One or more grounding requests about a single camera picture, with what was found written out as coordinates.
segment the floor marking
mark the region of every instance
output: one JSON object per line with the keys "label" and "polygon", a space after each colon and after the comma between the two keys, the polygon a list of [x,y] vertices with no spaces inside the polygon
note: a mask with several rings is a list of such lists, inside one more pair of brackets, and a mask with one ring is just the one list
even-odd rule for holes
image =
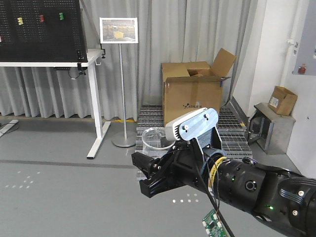
{"label": "floor marking", "polygon": [[7,164],[40,164],[40,165],[114,168],[114,169],[136,169],[136,167],[133,166],[133,165],[121,165],[121,164],[90,164],[90,163],[68,163],[68,162],[29,161],[29,160],[8,160],[8,159],[0,159],[0,163],[7,163]]}

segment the white desk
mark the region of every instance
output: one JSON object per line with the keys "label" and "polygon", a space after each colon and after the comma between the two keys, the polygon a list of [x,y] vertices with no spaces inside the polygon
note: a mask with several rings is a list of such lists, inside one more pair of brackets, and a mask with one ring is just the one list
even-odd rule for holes
{"label": "white desk", "polygon": [[[87,63],[81,63],[82,67],[88,67],[88,77],[90,84],[90,92],[92,98],[92,106],[93,106],[93,115],[94,115],[94,123],[97,133],[97,138],[90,149],[87,159],[94,159],[96,153],[98,152],[100,145],[103,141],[103,138],[111,124],[111,122],[105,122],[102,126],[101,119],[101,109],[100,109],[100,99],[99,99],[99,91],[98,91],[98,82],[96,78],[96,72],[94,63],[100,56],[103,51],[100,49],[88,49],[87,52]],[[77,63],[71,62],[0,62],[0,67],[77,67]]]}

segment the small cardboard box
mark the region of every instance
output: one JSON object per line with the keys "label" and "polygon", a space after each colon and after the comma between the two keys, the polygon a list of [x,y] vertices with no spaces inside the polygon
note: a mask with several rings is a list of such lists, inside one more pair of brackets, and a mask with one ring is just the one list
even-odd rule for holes
{"label": "small cardboard box", "polygon": [[220,49],[212,66],[207,62],[162,63],[164,124],[202,107],[219,112],[223,81],[235,58]]}
{"label": "small cardboard box", "polygon": [[269,107],[278,115],[289,116],[293,110],[297,95],[282,86],[275,86],[269,101]]}

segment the table leg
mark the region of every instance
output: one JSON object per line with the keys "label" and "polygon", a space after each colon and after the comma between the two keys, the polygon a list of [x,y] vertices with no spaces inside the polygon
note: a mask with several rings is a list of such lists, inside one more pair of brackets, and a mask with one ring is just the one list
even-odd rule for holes
{"label": "table leg", "polygon": [[95,129],[97,133],[97,138],[90,149],[87,159],[94,159],[96,153],[98,152],[103,138],[111,124],[111,122],[105,122],[102,127],[102,118],[101,118],[101,107],[100,107],[100,99],[99,99],[99,91],[98,91],[98,82],[96,78],[95,66],[94,64],[90,64],[88,66],[88,74],[89,74],[89,84],[90,84],[90,92],[92,98],[92,108],[94,115],[94,123]]}

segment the robotic arm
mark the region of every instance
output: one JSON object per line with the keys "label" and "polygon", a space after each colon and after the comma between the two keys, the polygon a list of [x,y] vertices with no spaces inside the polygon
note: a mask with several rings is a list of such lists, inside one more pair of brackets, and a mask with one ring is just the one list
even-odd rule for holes
{"label": "robotic arm", "polygon": [[[156,194],[184,185],[214,196],[254,216],[289,237],[316,236],[316,180],[274,166],[225,157],[214,109],[202,108],[166,125],[166,138],[176,141],[162,158],[132,154],[133,164],[147,177],[141,193]],[[218,215],[231,236],[224,218]]]}

